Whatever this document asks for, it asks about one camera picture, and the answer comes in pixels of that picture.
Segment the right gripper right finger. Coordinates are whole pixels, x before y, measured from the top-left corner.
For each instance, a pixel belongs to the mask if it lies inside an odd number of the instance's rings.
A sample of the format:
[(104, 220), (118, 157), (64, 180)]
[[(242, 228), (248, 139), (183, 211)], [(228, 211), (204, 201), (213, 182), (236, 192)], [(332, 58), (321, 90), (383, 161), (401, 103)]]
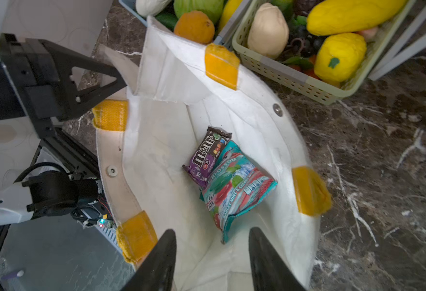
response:
[(305, 291), (260, 228), (251, 228), (248, 246), (255, 291)]

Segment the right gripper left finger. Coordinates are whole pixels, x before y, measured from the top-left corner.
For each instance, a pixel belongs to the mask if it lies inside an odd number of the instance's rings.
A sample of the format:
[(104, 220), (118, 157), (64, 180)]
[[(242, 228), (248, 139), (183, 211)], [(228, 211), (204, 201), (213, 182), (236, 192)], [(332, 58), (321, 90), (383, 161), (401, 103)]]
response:
[(174, 287), (176, 254), (175, 231), (168, 229), (122, 291), (171, 291)]

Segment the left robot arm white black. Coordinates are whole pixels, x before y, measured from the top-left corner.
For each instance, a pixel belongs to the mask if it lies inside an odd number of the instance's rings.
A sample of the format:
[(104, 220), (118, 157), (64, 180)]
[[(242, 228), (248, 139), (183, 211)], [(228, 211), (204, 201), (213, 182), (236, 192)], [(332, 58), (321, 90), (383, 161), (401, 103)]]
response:
[[(3, 33), (8, 6), (0, 1), (0, 121), (26, 116), (46, 141), (57, 133), (53, 119), (77, 118), (125, 87), (111, 65), (51, 41), (19, 41)], [(99, 198), (97, 179), (71, 179), (62, 166), (47, 162), (47, 167), (32, 176), (32, 165), (0, 190), (0, 226), (66, 215)]]

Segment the white grocery bag yellow handles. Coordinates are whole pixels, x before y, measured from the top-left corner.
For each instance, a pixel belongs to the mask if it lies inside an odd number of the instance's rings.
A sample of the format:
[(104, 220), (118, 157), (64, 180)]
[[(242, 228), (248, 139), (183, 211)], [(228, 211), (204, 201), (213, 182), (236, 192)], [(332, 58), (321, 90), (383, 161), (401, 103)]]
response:
[(139, 65), (101, 47), (125, 84), (93, 109), (125, 260), (140, 269), (171, 229), (173, 290), (250, 291), (257, 227), (278, 254), (268, 289), (308, 289), (332, 200), (295, 122), (235, 54), (147, 23)]

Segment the purple m&m packet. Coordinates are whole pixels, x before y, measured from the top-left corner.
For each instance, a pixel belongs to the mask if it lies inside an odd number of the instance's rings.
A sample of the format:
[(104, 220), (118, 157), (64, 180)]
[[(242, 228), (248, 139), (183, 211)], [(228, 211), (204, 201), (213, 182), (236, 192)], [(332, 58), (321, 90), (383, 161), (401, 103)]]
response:
[(189, 159), (189, 163), (182, 166), (202, 189), (207, 186), (208, 177), (231, 138), (232, 133), (225, 132), (221, 128), (208, 127), (205, 137)]

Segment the teal candy bag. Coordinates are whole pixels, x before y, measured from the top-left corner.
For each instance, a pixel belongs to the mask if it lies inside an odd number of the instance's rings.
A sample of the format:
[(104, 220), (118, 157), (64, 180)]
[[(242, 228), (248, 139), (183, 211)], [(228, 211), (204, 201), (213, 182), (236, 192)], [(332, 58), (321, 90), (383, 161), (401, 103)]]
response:
[(221, 243), (229, 241), (233, 221), (260, 204), (278, 183), (263, 173), (239, 148), (229, 141), (201, 191), (200, 199), (221, 231)]

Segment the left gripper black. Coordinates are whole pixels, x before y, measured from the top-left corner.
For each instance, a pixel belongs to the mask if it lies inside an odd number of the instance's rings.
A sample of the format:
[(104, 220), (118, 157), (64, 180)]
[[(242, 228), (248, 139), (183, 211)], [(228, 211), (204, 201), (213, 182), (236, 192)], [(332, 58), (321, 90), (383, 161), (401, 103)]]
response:
[(126, 86), (119, 71), (54, 42), (0, 35), (0, 62), (39, 138), (55, 122), (78, 118)]

